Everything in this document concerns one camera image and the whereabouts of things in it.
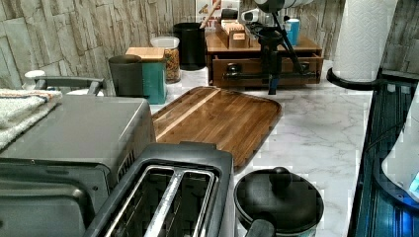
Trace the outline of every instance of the wooden drawer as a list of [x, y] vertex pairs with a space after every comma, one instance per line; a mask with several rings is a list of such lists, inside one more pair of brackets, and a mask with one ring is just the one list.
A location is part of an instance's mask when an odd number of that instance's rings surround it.
[[[310, 77], [302, 77], [299, 74], [293, 77], [281, 78], [279, 86], [296, 86], [305, 84], [318, 84], [320, 82], [320, 73], [323, 66], [323, 57], [312, 53], [311, 56], [299, 56], [300, 62], [307, 62], [309, 64], [309, 72], [315, 73]], [[223, 74], [226, 72], [229, 63], [237, 63], [242, 65], [242, 72], [257, 73], [261, 72], [261, 63], [259, 58], [223, 58], [218, 55], [212, 60], [212, 84], [216, 87], [261, 87], [266, 86], [262, 80], [226, 80]], [[293, 62], [290, 58], [283, 58], [282, 73], [292, 73]]]

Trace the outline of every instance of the black canister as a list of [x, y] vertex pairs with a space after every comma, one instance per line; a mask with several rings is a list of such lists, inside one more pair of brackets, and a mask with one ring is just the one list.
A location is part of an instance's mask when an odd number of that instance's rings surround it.
[[173, 33], [180, 40], [179, 56], [182, 70], [199, 70], [206, 66], [206, 32], [200, 23], [179, 23]]
[[109, 59], [109, 66], [118, 97], [143, 97], [141, 57], [115, 56]]

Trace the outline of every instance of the wood-look tile backsplash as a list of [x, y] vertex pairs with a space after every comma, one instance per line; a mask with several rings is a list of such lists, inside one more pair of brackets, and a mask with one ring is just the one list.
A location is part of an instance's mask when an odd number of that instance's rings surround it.
[[[290, 9], [301, 33], [333, 59], [345, 0]], [[254, 7], [243, 0], [242, 8]], [[0, 88], [20, 88], [27, 71], [105, 78], [108, 59], [193, 22], [195, 0], [0, 0]], [[399, 1], [383, 65], [419, 73], [419, 3]]]
[[110, 79], [108, 59], [194, 21], [195, 0], [0, 0], [0, 88], [30, 70]]

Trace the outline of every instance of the wooden drawer organizer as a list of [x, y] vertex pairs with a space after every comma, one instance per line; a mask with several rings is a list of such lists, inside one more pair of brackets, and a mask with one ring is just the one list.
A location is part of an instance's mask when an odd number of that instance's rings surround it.
[[215, 33], [226, 48], [248, 48], [250, 43], [249, 36], [243, 30], [231, 30], [227, 33], [220, 23], [215, 22]]
[[[262, 80], [226, 80], [223, 74], [226, 72], [229, 63], [242, 65], [242, 72], [257, 73], [261, 72], [260, 63], [260, 44], [248, 48], [227, 48], [216, 34], [207, 35], [208, 58], [207, 67], [209, 68], [209, 84], [220, 87], [266, 87]], [[283, 73], [293, 72], [293, 62], [287, 57], [287, 52], [279, 46], [278, 51], [284, 54]], [[320, 73], [323, 66], [322, 49], [311, 40], [301, 37], [294, 51], [300, 62], [309, 64], [309, 71], [314, 72], [315, 76], [281, 78], [279, 86], [298, 86], [305, 84], [318, 84]]]

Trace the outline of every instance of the gray towel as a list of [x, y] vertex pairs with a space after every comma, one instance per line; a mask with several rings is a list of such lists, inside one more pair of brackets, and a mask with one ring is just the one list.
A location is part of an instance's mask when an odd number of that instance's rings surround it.
[[57, 91], [0, 89], [0, 149], [61, 101]]

